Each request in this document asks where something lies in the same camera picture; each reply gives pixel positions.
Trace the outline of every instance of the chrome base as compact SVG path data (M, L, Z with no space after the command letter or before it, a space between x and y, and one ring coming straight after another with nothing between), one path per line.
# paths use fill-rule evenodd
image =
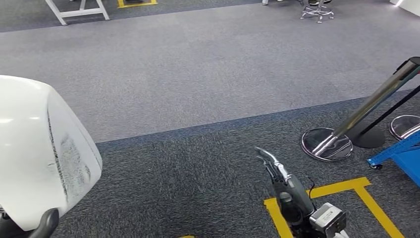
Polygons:
M329 19L334 19L334 13L332 12L332 10L326 6L321 5L316 8L313 6L305 6L304 10L302 11L301 19L305 19L306 15L309 15L309 17L317 16L317 23L322 23L322 18L327 15L329 16Z
M350 139L343 135L337 138L334 144L329 146L320 155L315 155L312 151L331 135L333 129L315 128L308 130L302 135L301 146L305 153L312 158L324 162L335 162L347 158L353 151L353 145Z
M412 115L403 115L396 117L392 120L392 122L389 125L389 131L395 138L398 140L402 140L407 138L410 134L407 134L407 132L414 128L412 130L412 133L419 131L419 128L415 128L417 125L420 125L420 117L412 116Z

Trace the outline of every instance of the black cable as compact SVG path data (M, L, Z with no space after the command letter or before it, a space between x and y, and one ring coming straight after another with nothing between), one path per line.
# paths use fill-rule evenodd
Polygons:
M312 192L312 189L315 187L315 182L311 179L311 177L309 177L308 176L308 179L312 182L312 186L311 186L311 188L309 189L309 199L311 200L311 203L312 203L312 206L314 206L314 209L315 209L315 211L316 210L318 210L317 208L316 208L316 206L315 206L315 204L314 204L314 201L312 201L312 198L311 198L311 192Z
M376 119L374 122L372 122L370 125L368 125L362 132L360 132L360 135L366 134L370 129L372 129L374 126L376 126L378 123L380 123L385 117L389 116L393 111L395 111L398 107L403 105L406 101L408 101L410 98L412 98L415 94L420 92L420 85L415 88L413 91L411 91L409 94L407 94L403 99L401 99L399 102L397 102L394 106L392 106L389 110L387 110L384 114L382 114L378 119Z

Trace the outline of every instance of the white panel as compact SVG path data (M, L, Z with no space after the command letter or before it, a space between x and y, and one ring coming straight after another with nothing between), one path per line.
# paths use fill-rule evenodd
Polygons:
M393 4L400 3L400 8L405 9L417 16L420 16L420 0L391 0L390 2Z
M23 230L70 210L99 180L102 159L49 85L0 75L0 205Z

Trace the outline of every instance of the yellow floor tape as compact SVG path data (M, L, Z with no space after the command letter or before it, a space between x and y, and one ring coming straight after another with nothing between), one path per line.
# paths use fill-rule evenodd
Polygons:
M366 177L356 178L314 188L311 192L311 197L316 198L353 189L392 238L404 238L401 232L382 211L368 191L366 191L365 186L368 185L371 185L371 183ZM270 213L281 238L293 238L286 221L281 216L276 198L266 199L264 201L264 205Z
M124 0L118 0L118 8L127 8L127 7L134 7L134 6L147 6L147 5L154 5L158 2L156 0L150 0L150 2L145 3L134 3L134 4L125 4Z

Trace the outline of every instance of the gray carpet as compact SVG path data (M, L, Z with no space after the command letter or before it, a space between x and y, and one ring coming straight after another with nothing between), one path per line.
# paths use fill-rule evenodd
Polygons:
M407 92L374 111L373 120ZM339 163L309 158L302 133L337 127L362 99L99 143L104 171L93 190L61 221L55 237L278 237L263 201L273 196L253 146L271 151L287 169L317 186L366 176L368 192L407 238L420 234L419 188L393 162L381 171L366 159L381 151L355 148ZM416 96L396 115L420 115ZM395 143L389 133L384 147ZM352 238L385 238L385 230L357 195L346 191L315 200L349 213Z
M365 97L420 54L419 17L332 6L323 24L287 1L3 32L0 73L52 85L102 142Z
M102 0L111 19L124 19L138 16L191 11L213 7L257 3L259 0L158 0L157 5L118 8L118 0ZM54 0L60 11L78 10L80 0ZM86 8L96 8L95 0L87 0ZM66 18L68 24L103 21L101 14ZM26 30L40 27L60 26L45 0L2 0L0 1L0 32Z

